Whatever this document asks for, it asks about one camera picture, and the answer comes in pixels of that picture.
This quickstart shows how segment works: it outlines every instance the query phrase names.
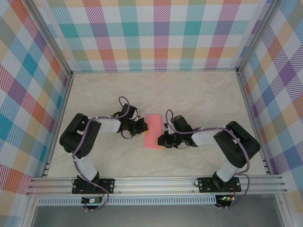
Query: ventilated metal strip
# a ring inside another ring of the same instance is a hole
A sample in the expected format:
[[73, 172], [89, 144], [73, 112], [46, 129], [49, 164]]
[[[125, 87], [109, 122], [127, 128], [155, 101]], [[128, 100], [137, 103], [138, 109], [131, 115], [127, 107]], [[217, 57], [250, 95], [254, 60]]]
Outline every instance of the ventilated metal strip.
[[[108, 206], [216, 204], [214, 195], [201, 196], [110, 196]], [[81, 197], [40, 197], [38, 206], [82, 206]]]

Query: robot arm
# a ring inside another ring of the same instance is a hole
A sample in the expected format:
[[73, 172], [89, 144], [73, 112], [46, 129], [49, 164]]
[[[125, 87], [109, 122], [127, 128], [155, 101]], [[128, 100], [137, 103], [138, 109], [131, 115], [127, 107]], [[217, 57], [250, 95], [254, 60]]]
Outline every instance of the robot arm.
[[[190, 147], [198, 147], [205, 144], [218, 144], [227, 160], [222, 167], [213, 175], [213, 183], [222, 190], [233, 176], [245, 166], [247, 160], [242, 149], [236, 140], [226, 131], [214, 128], [209, 131], [199, 131], [199, 128], [192, 129], [183, 116], [179, 115], [170, 120], [170, 125], [179, 132], [193, 132], [189, 134], [179, 134], [170, 130], [167, 124], [164, 126], [167, 130], [158, 138], [158, 145], [166, 148], [178, 148], [181, 143]], [[237, 122], [228, 123], [225, 128], [233, 132], [243, 145], [249, 159], [251, 159], [259, 150], [259, 143]]]
[[[122, 116], [127, 112], [127, 109], [128, 104], [125, 104], [122, 110], [113, 114], [113, 116]], [[66, 152], [72, 154], [78, 147], [88, 121], [89, 117], [82, 113], [78, 113], [73, 118], [59, 140], [60, 145], [64, 147]], [[82, 146], [76, 153], [75, 162], [80, 172], [92, 182], [96, 182], [99, 179], [98, 171], [95, 169], [89, 154], [99, 133], [120, 132], [122, 134], [123, 131], [129, 131], [133, 137], [146, 130], [148, 130], [148, 127], [144, 122], [144, 118], [140, 118], [138, 109], [131, 105], [128, 113], [122, 118], [98, 118], [93, 120], [88, 127]]]

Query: black mounting bracket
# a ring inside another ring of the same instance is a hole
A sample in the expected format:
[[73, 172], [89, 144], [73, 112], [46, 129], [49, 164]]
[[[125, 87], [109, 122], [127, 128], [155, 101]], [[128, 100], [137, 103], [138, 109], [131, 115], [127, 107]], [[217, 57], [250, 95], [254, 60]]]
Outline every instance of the black mounting bracket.
[[200, 193], [207, 192], [241, 192], [241, 185], [238, 177], [233, 177], [226, 186], [219, 190], [213, 183], [212, 177], [199, 177], [197, 178], [197, 186]]
[[[102, 179], [94, 180], [94, 183], [105, 188], [109, 194], [114, 193], [115, 180], [114, 179]], [[72, 194], [99, 194], [100, 189], [84, 181], [81, 178], [77, 178], [72, 183]]]

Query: plaid wall panel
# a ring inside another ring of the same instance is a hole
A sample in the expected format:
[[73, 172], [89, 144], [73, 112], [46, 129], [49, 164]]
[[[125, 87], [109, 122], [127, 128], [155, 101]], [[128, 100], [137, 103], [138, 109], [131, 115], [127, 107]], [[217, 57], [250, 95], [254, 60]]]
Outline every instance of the plaid wall panel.
[[244, 45], [244, 48], [242, 49], [242, 52], [241, 52], [240, 57], [239, 57], [239, 59], [238, 59], [238, 61], [236, 63], [236, 67], [235, 68], [239, 67], [239, 65], [240, 65], [240, 63], [241, 63], [241, 61], [243, 59], [243, 56], [246, 53], [247, 48], [249, 47], [251, 41], [254, 39], [256, 31], [258, 30], [259, 25], [260, 25], [261, 21], [263, 20], [263, 18], [265, 16], [265, 14], [266, 14], [266, 12], [267, 12], [267, 10], [268, 10], [271, 2], [272, 2], [272, 0], [266, 0], [266, 3], [264, 5], [264, 7], [263, 7], [263, 9], [262, 9], [262, 11], [261, 11], [258, 19], [257, 19], [257, 21], [256, 21], [256, 23], [255, 23], [255, 25], [254, 25], [254, 27], [252, 29], [252, 31], [250, 32], [250, 35], [249, 35], [249, 37], [248, 37], [245, 45]]
[[0, 0], [0, 226], [42, 168], [68, 81], [21, 0]]
[[303, 222], [303, 1], [284, 0], [242, 74], [270, 164]]
[[71, 68], [81, 71], [235, 68], [268, 6], [266, 0], [36, 4]]

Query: aluminum rail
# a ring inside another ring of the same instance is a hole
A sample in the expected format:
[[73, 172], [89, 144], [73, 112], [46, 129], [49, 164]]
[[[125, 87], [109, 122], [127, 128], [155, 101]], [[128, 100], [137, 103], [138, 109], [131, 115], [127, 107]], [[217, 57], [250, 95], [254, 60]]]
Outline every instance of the aluminum rail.
[[[194, 181], [201, 176], [180, 177], [116, 177], [115, 196], [146, 196], [146, 195], [220, 195], [226, 192], [199, 193]], [[247, 178], [240, 176], [243, 194], [247, 188]], [[82, 196], [71, 193], [72, 177], [66, 178], [33, 178], [28, 196]], [[287, 189], [280, 175], [251, 175], [248, 194], [279, 194]]]

